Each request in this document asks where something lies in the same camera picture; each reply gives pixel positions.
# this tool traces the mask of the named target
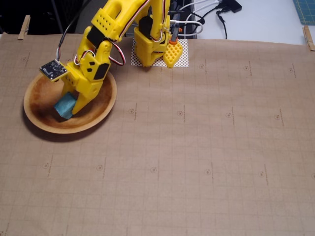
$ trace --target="cable connector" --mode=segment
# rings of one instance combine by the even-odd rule
[[[231,7],[231,10],[236,13],[242,10],[242,6],[236,0],[223,0],[227,6]]]
[[[217,11],[216,14],[217,14],[219,20],[220,20],[220,21],[222,22],[222,24],[223,24],[224,32],[225,32],[225,39],[227,39],[227,32],[226,32],[226,27],[225,27],[225,20],[223,19],[222,16],[220,16],[220,14],[221,14],[222,12],[223,12],[223,11]]]
[[[230,10],[232,10],[232,8],[230,6],[226,6],[226,7],[222,8],[221,13],[228,12]]]
[[[227,6],[227,4],[225,3],[225,1],[222,1],[215,7],[215,9],[222,9],[226,6]]]
[[[200,23],[203,24],[203,25],[206,23],[206,21],[205,21],[204,18],[201,18],[200,20],[198,20],[198,22],[200,22]]]

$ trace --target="cutting mat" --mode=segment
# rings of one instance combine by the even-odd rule
[[[303,25],[315,25],[315,0],[293,0]]]

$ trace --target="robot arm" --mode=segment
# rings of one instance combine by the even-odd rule
[[[152,16],[148,16],[150,6]],[[134,21],[139,24],[134,29],[135,54],[142,64],[151,66],[163,57],[168,67],[174,66],[183,49],[179,43],[169,44],[169,6],[170,0],[109,0],[93,17],[92,26],[85,29],[74,61],[63,65],[55,60],[41,67],[51,81],[64,82],[63,96],[79,93],[70,116],[64,116],[55,107],[62,117],[70,118],[97,96],[112,61],[118,65],[125,63],[121,51],[123,63],[111,58],[110,52],[113,46],[120,50],[115,42],[122,40]]]

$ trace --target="brown paper mat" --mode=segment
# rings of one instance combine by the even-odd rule
[[[80,37],[66,37],[62,60]],[[189,68],[145,69],[130,66],[126,39],[110,116],[60,136],[22,109],[59,38],[0,40],[1,236],[315,235],[306,46],[190,40]]]

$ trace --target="wooden bowl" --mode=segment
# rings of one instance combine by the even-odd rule
[[[97,97],[71,119],[65,120],[54,109],[61,99],[63,82],[50,82],[39,74],[31,82],[24,96],[24,111],[38,128],[56,134],[77,133],[99,123],[113,108],[117,86],[113,75],[108,72]]]

